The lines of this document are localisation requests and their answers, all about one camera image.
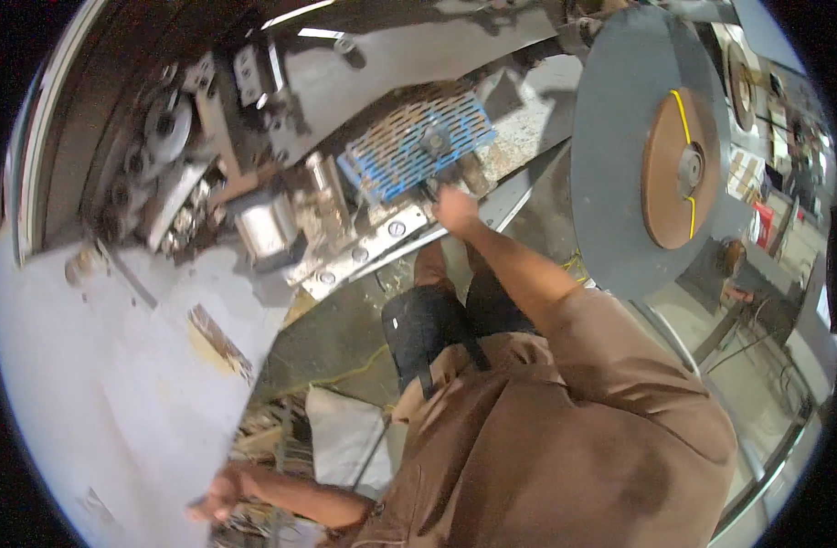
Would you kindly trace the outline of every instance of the blue perforated cover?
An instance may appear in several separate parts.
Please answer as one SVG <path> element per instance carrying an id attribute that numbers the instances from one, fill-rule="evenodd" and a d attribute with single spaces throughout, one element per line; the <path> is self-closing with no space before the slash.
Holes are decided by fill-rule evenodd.
<path id="1" fill-rule="evenodd" d="M 445 128 L 451 144 L 436 159 L 419 143 L 432 124 Z M 473 92 L 455 83 L 435 84 L 348 143 L 337 163 L 358 190 L 387 202 L 494 138 L 491 121 Z"/>

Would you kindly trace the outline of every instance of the hand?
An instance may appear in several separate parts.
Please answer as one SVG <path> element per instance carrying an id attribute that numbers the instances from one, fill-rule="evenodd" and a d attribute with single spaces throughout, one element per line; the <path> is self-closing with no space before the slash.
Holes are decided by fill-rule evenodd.
<path id="1" fill-rule="evenodd" d="M 432 212 L 440 225 L 458 239 L 464 239 L 479 220 L 477 200 L 452 185 L 442 185 Z"/>
<path id="2" fill-rule="evenodd" d="M 194 522 L 226 520 L 245 496 L 247 467 L 248 463 L 228 462 L 214 476 L 205 495 L 187 507 L 186 517 Z"/>

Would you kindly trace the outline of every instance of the man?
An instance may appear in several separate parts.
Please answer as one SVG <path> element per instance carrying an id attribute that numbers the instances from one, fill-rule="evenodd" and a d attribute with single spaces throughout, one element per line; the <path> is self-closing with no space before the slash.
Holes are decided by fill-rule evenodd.
<path id="1" fill-rule="evenodd" d="M 189 516 L 254 496 L 345 546 L 706 546 L 735 466 L 718 402 L 615 298 L 490 230 L 475 200 L 446 187 L 435 207 L 475 278 L 462 307 L 425 247 L 416 287 L 383 311 L 409 422 L 384 498 L 231 463 Z"/>

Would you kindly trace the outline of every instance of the brown shirt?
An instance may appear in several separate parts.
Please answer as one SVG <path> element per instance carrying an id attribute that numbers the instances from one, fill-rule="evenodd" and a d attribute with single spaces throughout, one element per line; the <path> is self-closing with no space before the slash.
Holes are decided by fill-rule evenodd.
<path id="1" fill-rule="evenodd" d="M 558 305 L 548 339 L 481 339 L 432 365 L 388 493 L 338 545 L 705 546 L 735 466 L 731 422 L 701 381 L 598 290 Z"/>

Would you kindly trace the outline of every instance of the floor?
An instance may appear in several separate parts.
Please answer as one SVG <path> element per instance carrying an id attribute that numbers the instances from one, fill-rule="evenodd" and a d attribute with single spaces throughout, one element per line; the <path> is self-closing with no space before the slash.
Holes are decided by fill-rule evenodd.
<path id="1" fill-rule="evenodd" d="M 552 183 L 536 186 L 531 199 L 504 233 L 561 264 L 577 249 L 577 241 L 570 220 L 557 205 L 557 192 Z M 463 246 L 451 237 L 443 238 L 442 243 L 449 275 L 463 299 L 470 278 Z M 380 312 L 392 296 L 412 286 L 413 259 L 414 254 L 408 255 L 376 275 L 340 289 L 285 329 L 272 348 L 254 400 L 298 391 L 312 381 L 380 407 L 394 403 L 397 377 L 391 355 L 384 348 Z M 709 314 L 675 282 L 645 301 L 665 316 L 691 351 L 698 348 L 725 313 Z M 667 349 L 658 333 L 632 311 L 647 333 Z M 749 347 L 715 368 L 710 378 L 720 388 L 745 443 L 764 462 L 792 424 L 793 412 L 783 395 L 781 356 L 765 344 L 751 345 L 755 338 L 750 330 L 741 329 L 719 356 L 728 357 Z M 792 395 L 795 386 L 787 387 L 791 400 L 796 397 Z M 403 433 L 396 436 L 402 444 Z M 398 462 L 397 442 L 390 441 L 390 449 L 393 460 Z M 751 468 L 740 455 L 730 501 L 752 479 Z M 756 539 L 757 532 L 765 527 L 762 514 L 749 514 L 742 521 L 727 533 L 724 544 L 750 545 L 751 539 Z"/>

